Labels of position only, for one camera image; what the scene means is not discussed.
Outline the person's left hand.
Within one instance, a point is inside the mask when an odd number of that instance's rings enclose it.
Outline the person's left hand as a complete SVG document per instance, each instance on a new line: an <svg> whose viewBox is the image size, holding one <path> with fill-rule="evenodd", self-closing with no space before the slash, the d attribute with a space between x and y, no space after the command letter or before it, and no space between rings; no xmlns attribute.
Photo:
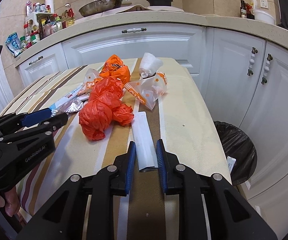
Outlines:
<svg viewBox="0 0 288 240"><path fill-rule="evenodd" d="M20 209L20 202L17 195L16 187L13 187L10 191L5 192L5 196L0 196L0 208L4 207L5 212L9 217L12 217L18 213Z"/></svg>

